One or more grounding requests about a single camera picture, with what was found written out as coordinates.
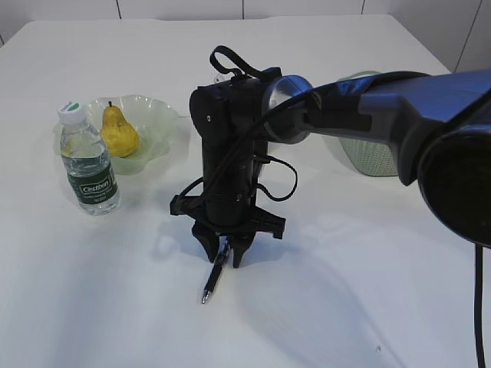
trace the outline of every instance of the yellow pear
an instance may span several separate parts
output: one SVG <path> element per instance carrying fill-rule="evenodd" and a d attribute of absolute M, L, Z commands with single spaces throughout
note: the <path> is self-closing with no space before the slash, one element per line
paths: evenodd
<path fill-rule="evenodd" d="M 101 136 L 111 156 L 129 156 L 140 146 L 137 131 L 126 121 L 120 108 L 114 106 L 110 101 L 102 116 Z"/>

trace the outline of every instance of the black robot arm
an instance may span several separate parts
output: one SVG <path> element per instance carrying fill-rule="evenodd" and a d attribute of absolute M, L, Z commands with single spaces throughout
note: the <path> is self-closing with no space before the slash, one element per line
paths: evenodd
<path fill-rule="evenodd" d="M 418 180 L 433 213 L 458 235 L 491 245 L 491 71 L 431 77 L 394 72 L 312 88 L 279 68 L 241 69 L 231 80 L 198 87 L 189 101 L 202 137 L 202 195 L 171 202 L 173 215 L 196 220 L 193 234 L 210 261 L 219 236 L 238 267 L 256 232 L 281 238 L 285 219 L 255 205 L 268 142 L 298 143 L 309 133 L 387 144 L 404 185 Z"/>

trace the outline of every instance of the bottle label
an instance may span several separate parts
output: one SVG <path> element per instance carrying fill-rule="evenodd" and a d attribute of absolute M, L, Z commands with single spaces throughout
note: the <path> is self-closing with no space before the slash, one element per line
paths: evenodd
<path fill-rule="evenodd" d="M 117 191 L 116 179 L 110 163 L 106 169 L 93 176 L 68 175 L 68 182 L 78 200 L 86 205 L 96 205 L 107 201 Z"/>

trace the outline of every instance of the water bottle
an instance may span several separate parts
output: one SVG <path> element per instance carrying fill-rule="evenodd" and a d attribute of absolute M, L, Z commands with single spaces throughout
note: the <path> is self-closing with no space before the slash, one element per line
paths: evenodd
<path fill-rule="evenodd" d="M 101 135 L 87 122 L 85 106 L 69 102 L 58 110 L 63 126 L 61 158 L 80 207 L 103 215 L 118 207 L 120 193 Z"/>

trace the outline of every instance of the white bottle cap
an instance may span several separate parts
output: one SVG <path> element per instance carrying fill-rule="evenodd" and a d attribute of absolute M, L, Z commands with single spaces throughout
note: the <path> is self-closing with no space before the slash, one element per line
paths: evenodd
<path fill-rule="evenodd" d="M 87 119 L 85 106 L 72 101 L 58 109 L 58 116 L 62 124 L 76 124 Z"/>

